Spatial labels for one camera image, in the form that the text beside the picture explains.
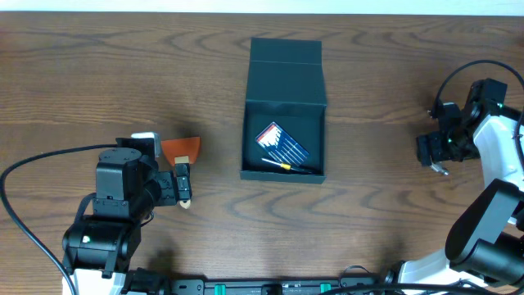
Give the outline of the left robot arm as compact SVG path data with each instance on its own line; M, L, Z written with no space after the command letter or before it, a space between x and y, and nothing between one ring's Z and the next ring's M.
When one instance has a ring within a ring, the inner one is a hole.
M129 264L142 239L142 227L156 207L191 203L190 163L178 157L161 171L153 155L130 147L102 152L96 191L79 206L66 230L63 265L74 294L168 294L169 281ZM85 212L93 206L92 214Z

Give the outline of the yellow black handled screwdriver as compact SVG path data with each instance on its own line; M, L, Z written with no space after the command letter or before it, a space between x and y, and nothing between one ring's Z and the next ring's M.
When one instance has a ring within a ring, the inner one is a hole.
M282 168L282 169L284 169L286 171L292 171L294 173L307 174L307 175L313 175L315 173L315 171L311 170L311 169L301 168L299 166L293 166L293 165L290 165L290 164L287 164L287 163L284 163L284 162L274 161L274 160L270 160L270 159L264 158L264 157L262 157L261 160L263 162L269 163L269 164L271 164L273 166L277 166L277 167Z

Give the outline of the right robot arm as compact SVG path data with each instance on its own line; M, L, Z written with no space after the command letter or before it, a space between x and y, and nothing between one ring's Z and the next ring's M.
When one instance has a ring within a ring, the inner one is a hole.
M439 128L416 139L423 166L445 174L444 161L481 161L484 190L452 225L441 250L401 261L386 274L394 284L460 284L523 287L523 114L506 107L506 84L474 82L463 108L436 100Z

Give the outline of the red black handled hammer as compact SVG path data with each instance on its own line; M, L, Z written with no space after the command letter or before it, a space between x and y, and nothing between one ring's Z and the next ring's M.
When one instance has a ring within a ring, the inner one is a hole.
M441 175L449 175L449 171L441 163L432 162L430 168Z

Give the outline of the clear precision screwdriver set case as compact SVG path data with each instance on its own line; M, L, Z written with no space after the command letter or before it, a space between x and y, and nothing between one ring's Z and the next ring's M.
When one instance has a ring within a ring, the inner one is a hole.
M276 122L270 123L255 141L280 163L301 166L309 157L309 152Z

